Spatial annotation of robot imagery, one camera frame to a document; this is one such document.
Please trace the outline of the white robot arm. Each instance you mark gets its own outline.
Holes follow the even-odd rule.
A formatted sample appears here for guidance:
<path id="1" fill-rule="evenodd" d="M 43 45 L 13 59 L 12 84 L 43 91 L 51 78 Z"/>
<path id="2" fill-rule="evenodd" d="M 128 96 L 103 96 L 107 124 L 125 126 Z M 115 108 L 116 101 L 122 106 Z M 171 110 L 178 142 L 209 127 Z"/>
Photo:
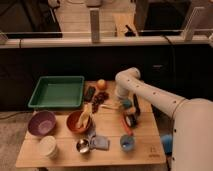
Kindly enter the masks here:
<path id="1" fill-rule="evenodd" d="M 171 171 L 213 171 L 213 102 L 187 99 L 140 81 L 129 68 L 115 76 L 115 95 L 142 97 L 174 120 Z"/>

